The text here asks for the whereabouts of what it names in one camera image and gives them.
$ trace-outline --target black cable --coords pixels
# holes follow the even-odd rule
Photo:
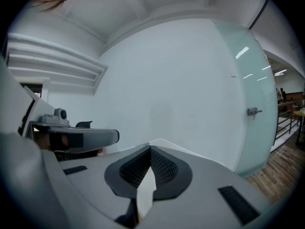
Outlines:
[[[264,11],[265,7],[267,6],[269,0],[266,0],[264,5],[262,6],[261,10],[259,11],[258,15],[256,16],[255,20],[253,21],[253,23],[250,25],[249,30],[252,29],[252,27],[254,26],[254,24],[257,22],[258,18],[261,16],[262,12]]]

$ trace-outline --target metal railing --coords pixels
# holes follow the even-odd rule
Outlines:
[[[275,134],[275,139],[274,142],[285,135],[287,132],[291,133],[291,129],[294,128],[295,126],[298,126],[299,124],[299,118],[294,114],[294,111],[300,110],[303,107],[303,100],[284,100],[287,101],[286,103],[278,104],[278,115],[277,115],[277,127],[276,127],[276,134]],[[279,122],[279,118],[284,117],[285,119]],[[290,120],[288,124],[285,126],[280,126],[281,129],[279,130],[279,125],[281,123],[284,123],[285,121]],[[289,128],[281,133],[279,136],[277,136],[277,133],[285,129],[286,127]]]

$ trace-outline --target fluorescent light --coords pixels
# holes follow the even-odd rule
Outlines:
[[[262,80],[262,79],[266,79],[266,78],[267,78],[267,76],[266,76],[266,77],[264,77],[264,78],[258,79],[257,81],[260,81],[260,80]]]
[[[266,67],[266,68],[263,68],[263,69],[262,69],[262,71],[263,71],[263,70],[265,70],[265,69],[268,69],[268,68],[270,68],[270,67],[271,67],[271,65],[269,65],[269,66],[268,66],[268,67]]]
[[[240,56],[242,56],[245,52],[248,51],[248,47],[245,47],[244,49],[242,49],[235,57],[236,59],[238,59]]]
[[[279,73],[282,73],[282,72],[284,72],[284,71],[286,71],[286,70],[283,70],[283,71],[280,71],[280,72],[278,72],[278,73],[275,73],[274,75],[279,74]]]
[[[249,74],[249,75],[247,75],[246,77],[244,77],[244,79],[246,79],[247,77],[249,77],[249,76],[251,76],[251,75],[253,75],[253,74]]]

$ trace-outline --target frosted glass door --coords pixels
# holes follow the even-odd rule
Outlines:
[[[237,174],[246,177],[263,168],[270,156],[277,126],[275,81],[264,51],[250,30],[223,21],[213,22],[243,78],[247,108],[262,110],[255,119],[247,117],[244,149],[236,169]]]

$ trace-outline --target wooden table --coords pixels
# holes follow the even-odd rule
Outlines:
[[[298,132],[298,135],[297,135],[297,140],[296,140],[295,145],[300,149],[305,149],[305,142],[300,143],[300,136],[301,136],[301,132],[302,132],[302,127],[303,127],[305,114],[301,114],[300,111],[294,111],[294,114],[301,117],[299,132]]]

